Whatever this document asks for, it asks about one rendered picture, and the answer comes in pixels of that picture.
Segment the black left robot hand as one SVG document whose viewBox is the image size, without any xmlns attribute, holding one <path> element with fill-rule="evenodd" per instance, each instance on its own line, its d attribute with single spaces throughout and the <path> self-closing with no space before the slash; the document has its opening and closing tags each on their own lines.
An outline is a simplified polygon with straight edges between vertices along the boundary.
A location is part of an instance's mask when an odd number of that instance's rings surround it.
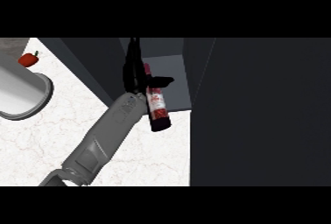
<svg viewBox="0 0 331 224">
<path fill-rule="evenodd" d="M 126 91 L 138 94 L 147 93 L 147 88 L 166 88 L 175 79 L 166 76 L 148 77 L 141 57 L 141 39 L 132 38 L 123 66 L 123 82 Z"/>
</svg>

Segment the dark red wine bottle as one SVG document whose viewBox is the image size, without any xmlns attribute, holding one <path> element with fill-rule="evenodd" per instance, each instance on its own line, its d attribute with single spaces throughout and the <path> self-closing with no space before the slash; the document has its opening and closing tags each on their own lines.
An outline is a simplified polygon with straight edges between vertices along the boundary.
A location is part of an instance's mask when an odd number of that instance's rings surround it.
<svg viewBox="0 0 331 224">
<path fill-rule="evenodd" d="M 151 131 L 158 132 L 172 126 L 172 119 L 169 116 L 169 110 L 166 108 L 164 96 L 158 87 L 147 88 L 147 100 L 150 106 Z"/>
</svg>

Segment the dark grey open cabinet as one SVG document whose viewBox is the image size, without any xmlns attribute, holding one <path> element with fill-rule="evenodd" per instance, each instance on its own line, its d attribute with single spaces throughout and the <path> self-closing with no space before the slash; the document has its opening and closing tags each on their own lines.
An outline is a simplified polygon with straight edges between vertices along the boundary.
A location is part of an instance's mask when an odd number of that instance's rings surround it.
<svg viewBox="0 0 331 224">
<path fill-rule="evenodd" d="M 42 38 L 40 42 L 105 104 L 124 93 L 127 38 Z M 163 89 L 169 111 L 192 109 L 213 38 L 144 38 L 142 61 L 155 76 L 175 82 Z"/>
</svg>

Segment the dark grey cabinet door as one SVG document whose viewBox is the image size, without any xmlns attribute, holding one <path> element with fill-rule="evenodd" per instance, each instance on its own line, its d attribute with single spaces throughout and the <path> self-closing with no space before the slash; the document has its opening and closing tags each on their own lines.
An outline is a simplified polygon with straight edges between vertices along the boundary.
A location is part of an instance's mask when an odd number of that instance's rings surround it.
<svg viewBox="0 0 331 224">
<path fill-rule="evenodd" d="M 197 186 L 331 186 L 331 38 L 220 38 L 191 112 Z"/>
</svg>

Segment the red bell pepper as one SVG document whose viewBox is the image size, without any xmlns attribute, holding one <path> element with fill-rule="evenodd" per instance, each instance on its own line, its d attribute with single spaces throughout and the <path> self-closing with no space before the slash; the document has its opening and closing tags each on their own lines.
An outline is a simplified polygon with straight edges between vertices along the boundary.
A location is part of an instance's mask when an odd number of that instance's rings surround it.
<svg viewBox="0 0 331 224">
<path fill-rule="evenodd" d="M 37 62 L 39 62 L 39 52 L 36 53 L 27 53 L 21 56 L 21 58 L 18 59 L 18 63 L 24 66 L 24 67 L 31 67 Z"/>
</svg>

